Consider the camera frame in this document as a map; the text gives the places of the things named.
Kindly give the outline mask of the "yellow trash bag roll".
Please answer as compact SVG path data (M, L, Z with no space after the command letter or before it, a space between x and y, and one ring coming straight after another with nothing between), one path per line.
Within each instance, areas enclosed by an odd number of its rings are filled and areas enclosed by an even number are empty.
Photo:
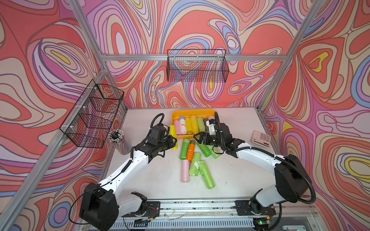
M193 134L193 129L192 129L192 125L191 125L191 120L189 117L186 117L185 118L185 124L186 124L186 130L187 130L187 134Z
M191 122L191 127L192 127L193 134L198 134L199 129L198 129L197 117L195 115L191 115L190 116L190 122Z

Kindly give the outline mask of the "light green trash bag roll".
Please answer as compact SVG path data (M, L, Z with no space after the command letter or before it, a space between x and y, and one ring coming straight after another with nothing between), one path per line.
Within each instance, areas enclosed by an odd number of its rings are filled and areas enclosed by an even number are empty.
M202 117L197 117L197 124L199 132L206 132L206 128L204 125L204 120Z

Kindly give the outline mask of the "dark grey trash bag roll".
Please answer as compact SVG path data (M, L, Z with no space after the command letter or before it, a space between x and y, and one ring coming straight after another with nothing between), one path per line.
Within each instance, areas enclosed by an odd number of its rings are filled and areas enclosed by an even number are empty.
M209 129L209 119L205 118L203 122L204 122L205 129L208 130Z

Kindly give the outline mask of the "white blue-capped roll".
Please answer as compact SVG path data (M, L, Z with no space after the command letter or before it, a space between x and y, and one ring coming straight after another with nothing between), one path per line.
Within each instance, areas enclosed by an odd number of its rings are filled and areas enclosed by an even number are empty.
M186 128L186 121L183 116L179 117L179 122L180 122L180 132L182 135L187 134L187 128Z

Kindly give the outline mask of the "pink labelled trash bag roll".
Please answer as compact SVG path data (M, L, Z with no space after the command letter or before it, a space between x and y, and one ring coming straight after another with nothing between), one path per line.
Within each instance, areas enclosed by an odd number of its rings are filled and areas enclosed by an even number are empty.
M177 135L181 135L181 126L179 120L174 120L173 125L175 126L175 131Z

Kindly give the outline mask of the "yellow plastic storage box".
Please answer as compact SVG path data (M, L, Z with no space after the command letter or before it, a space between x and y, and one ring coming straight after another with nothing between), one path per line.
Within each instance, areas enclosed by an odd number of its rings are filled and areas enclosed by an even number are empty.
M214 116L215 111L212 109L187 109L187 110L176 110L172 113L171 122L174 125L176 120L180 121L180 117L191 118L192 115L196 117L201 117L203 119L209 116Z

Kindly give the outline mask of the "large green trash bag roll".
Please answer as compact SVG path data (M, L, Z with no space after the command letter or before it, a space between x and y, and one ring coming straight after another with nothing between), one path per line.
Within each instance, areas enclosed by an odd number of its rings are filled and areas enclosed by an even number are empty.
M208 169L207 164L205 161L200 160L197 162L198 164L198 170L203 178L203 181L208 189L213 189L215 187L215 182L213 180L213 177Z

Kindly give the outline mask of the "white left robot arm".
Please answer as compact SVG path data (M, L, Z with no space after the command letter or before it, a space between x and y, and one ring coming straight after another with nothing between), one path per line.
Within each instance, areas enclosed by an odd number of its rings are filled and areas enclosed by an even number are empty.
M169 127L159 123L151 126L148 135L130 151L130 157L98 184L90 183L82 195L79 217L100 231L109 230L117 218L130 213L144 214L147 197L132 192L120 198L126 185L151 160L174 148L177 139Z

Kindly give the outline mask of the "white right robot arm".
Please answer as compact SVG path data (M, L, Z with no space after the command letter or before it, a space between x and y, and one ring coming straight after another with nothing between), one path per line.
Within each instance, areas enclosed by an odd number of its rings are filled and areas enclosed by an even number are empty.
M222 154L252 162L275 177L274 184L260 189L250 199L254 212L272 204L302 202L312 205L316 202L312 180L296 156L276 155L234 138L224 123L214 124L213 134L199 132L194 135L194 139L199 144L221 148Z

